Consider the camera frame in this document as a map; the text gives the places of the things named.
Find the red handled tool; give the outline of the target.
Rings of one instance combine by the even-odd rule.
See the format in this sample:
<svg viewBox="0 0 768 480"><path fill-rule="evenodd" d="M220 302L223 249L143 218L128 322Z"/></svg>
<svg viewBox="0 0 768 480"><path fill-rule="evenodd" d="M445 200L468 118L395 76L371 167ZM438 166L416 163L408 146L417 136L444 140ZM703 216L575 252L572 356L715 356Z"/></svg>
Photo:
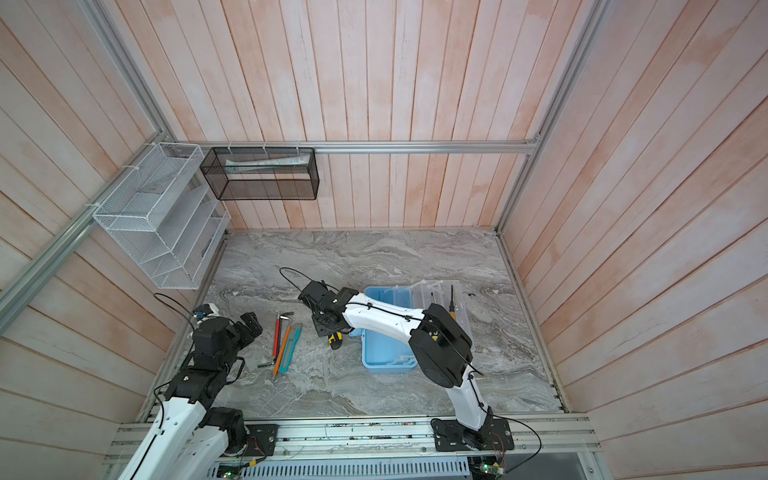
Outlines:
<svg viewBox="0 0 768 480"><path fill-rule="evenodd" d="M279 348L281 344L281 334L282 334L282 318L281 318L281 315L278 313L275 319L274 335L273 335L273 347L272 347L273 364L277 361L277 358L279 355Z"/></svg>

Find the teal utility knife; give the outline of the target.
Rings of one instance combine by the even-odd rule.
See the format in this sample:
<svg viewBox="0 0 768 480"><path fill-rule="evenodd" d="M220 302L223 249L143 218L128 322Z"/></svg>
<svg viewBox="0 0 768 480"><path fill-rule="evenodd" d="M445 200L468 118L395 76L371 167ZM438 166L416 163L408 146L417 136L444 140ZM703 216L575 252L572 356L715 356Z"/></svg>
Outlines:
<svg viewBox="0 0 768 480"><path fill-rule="evenodd" d="M291 361L292 361L294 350L296 348L297 342L302 332L302 328L303 328L302 323L297 323L295 325L292 325L291 334L288 340L288 345L285 350L285 355L282 360L279 374L285 374L288 372Z"/></svg>

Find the orange pencil tool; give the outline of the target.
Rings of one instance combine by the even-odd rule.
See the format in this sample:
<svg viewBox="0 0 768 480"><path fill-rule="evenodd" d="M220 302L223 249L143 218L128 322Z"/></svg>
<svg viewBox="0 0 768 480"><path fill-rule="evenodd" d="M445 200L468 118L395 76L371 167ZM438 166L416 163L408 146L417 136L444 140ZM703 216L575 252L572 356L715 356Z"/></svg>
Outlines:
<svg viewBox="0 0 768 480"><path fill-rule="evenodd" d="M287 327L287 329L286 329L285 335L283 336L283 340L282 340L282 344L281 344L281 347L280 347L280 350L279 350L279 353L278 353L278 357L277 357L277 359L275 361L275 365L274 365L273 373L272 373L273 378L276 377L278 375L279 371L280 371L280 367L281 367L281 364L282 364L283 357L285 355L285 350L286 350L287 345L288 345L288 340L289 340L289 337L290 337L290 334L291 334L291 330L292 330L292 326L289 325Z"/></svg>

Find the blue plastic tool box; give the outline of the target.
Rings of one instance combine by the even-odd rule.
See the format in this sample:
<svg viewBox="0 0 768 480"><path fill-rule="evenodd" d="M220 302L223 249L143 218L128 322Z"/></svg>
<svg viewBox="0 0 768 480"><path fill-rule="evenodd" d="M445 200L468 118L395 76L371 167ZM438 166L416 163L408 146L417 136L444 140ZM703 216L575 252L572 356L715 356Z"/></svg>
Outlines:
<svg viewBox="0 0 768 480"><path fill-rule="evenodd" d="M410 286L369 286L363 290L377 309L364 310L369 316L379 317L388 311L384 327L371 328L366 320L357 323L352 334L362 338L362 364L372 374L405 374L418 366L416 355L408 344L410 331L418 325L402 316L408 310L421 312L431 304L439 304L448 311L450 286L454 285L456 322L467 335L472 334L468 313L464 305L463 288L457 280L422 280Z"/></svg>

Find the yellow black utility knife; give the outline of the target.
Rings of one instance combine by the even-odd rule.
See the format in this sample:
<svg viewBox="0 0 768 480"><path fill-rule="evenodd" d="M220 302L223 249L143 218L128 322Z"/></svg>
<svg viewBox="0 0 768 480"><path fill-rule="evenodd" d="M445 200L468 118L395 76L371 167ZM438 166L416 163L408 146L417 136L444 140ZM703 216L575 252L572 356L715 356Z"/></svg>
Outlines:
<svg viewBox="0 0 768 480"><path fill-rule="evenodd" d="M328 344L332 350L338 350L343 344L341 332L334 332L328 336Z"/></svg>

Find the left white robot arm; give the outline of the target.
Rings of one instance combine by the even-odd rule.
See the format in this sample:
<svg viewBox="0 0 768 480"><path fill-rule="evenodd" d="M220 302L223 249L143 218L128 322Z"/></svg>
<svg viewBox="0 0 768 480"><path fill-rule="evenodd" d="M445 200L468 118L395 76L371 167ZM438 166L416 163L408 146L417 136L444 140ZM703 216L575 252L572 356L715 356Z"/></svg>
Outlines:
<svg viewBox="0 0 768 480"><path fill-rule="evenodd" d="M183 365L170 380L160 412L120 477L202 479L221 456L242 455L249 441L243 413L213 405L240 351L263 333L253 312L238 321L200 319Z"/></svg>

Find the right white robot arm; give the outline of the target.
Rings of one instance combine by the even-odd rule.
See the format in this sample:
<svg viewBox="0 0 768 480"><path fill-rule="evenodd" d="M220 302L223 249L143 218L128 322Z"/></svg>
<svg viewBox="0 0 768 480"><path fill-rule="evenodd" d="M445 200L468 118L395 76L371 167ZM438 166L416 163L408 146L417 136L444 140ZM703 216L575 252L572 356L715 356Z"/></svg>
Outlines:
<svg viewBox="0 0 768 480"><path fill-rule="evenodd" d="M363 329L407 344L422 373L446 390L457 422L475 434L490 428L491 410L476 384L480 372L472 365L473 342L443 306L398 307L347 287L333 291L315 280L298 299L311 310L320 336Z"/></svg>

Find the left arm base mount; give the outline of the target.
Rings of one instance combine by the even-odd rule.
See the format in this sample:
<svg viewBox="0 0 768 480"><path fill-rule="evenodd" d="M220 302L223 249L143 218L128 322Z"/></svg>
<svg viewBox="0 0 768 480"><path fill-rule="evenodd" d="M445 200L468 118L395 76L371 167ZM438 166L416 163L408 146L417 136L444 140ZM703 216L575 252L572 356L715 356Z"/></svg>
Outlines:
<svg viewBox="0 0 768 480"><path fill-rule="evenodd" d="M224 455L258 458L273 456L278 429L278 424L243 424L228 427L228 446Z"/></svg>

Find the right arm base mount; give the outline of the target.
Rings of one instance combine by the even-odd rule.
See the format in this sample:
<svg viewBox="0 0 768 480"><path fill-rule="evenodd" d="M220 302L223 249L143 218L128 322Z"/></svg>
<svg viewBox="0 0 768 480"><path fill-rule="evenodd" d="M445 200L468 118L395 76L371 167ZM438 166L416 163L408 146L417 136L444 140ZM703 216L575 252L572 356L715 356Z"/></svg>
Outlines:
<svg viewBox="0 0 768 480"><path fill-rule="evenodd" d="M508 451L514 449L514 440L507 420L488 417L483 426L475 431L457 420L433 418L435 449L438 452Z"/></svg>

